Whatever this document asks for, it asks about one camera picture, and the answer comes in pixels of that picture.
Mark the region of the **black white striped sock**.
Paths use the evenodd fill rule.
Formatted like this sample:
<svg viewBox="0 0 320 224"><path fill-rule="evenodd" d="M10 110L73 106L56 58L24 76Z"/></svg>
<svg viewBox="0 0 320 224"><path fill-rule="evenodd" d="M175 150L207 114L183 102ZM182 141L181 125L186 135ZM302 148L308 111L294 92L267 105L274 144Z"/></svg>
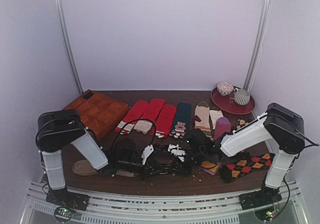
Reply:
<svg viewBox="0 0 320 224"><path fill-rule="evenodd" d="M160 164L156 168L156 174L165 175L165 174L178 174L180 171L174 163L171 164Z"/></svg>

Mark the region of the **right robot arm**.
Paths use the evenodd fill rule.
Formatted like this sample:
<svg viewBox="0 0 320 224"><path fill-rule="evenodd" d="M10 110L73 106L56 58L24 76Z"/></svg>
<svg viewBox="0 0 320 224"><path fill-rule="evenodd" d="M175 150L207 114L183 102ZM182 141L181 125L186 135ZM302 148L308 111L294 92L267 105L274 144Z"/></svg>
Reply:
<svg viewBox="0 0 320 224"><path fill-rule="evenodd" d="M190 146L191 156L197 163L218 164L223 156L233 157L260 142L274 140L277 153L260 156L246 155L241 160L220 168L224 182L231 183L255 169L268 170L264 188L256 194L260 204L268 204L276 195L294 161L306 148L303 118L293 111L271 103L262 115L238 130L224 132L216 140L209 139L199 129L189 130L183 139Z"/></svg>

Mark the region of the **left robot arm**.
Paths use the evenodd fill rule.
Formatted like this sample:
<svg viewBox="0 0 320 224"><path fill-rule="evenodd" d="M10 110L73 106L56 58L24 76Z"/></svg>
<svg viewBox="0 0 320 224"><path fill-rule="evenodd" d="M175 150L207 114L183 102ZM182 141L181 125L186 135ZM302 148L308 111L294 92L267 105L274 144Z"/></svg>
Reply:
<svg viewBox="0 0 320 224"><path fill-rule="evenodd" d="M38 132L35 143L42 156L52 197L61 206L72 201L72 195L66 191L63 171L62 149L74 146L90 166L100 175L112 175L118 169L144 172L149 167L147 159L154 152L149 144L140 157L135 156L135 147L129 139L114 140L108 150L97 144L96 136L81 121L75 109L43 113L38 118Z"/></svg>

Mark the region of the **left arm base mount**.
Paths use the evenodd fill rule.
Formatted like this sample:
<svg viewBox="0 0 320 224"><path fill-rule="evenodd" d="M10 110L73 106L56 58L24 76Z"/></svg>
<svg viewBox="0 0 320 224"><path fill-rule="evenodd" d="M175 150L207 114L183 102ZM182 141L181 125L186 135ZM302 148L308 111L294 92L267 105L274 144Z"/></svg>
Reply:
<svg viewBox="0 0 320 224"><path fill-rule="evenodd" d="M48 189L46 193L46 201L57 205L54 209L54 218L61 223L70 221L77 211L86 211L89 196L80 193L74 193L67 188L52 190Z"/></svg>

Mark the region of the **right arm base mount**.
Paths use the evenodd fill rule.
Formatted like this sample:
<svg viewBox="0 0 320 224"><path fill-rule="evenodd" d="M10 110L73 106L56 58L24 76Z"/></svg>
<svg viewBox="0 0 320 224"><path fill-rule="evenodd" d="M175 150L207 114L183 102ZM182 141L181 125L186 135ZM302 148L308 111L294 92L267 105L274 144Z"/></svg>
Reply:
<svg viewBox="0 0 320 224"><path fill-rule="evenodd" d="M255 216L261 221L271 221L280 209L282 200L279 189L262 187L239 196L242 210L254 209Z"/></svg>

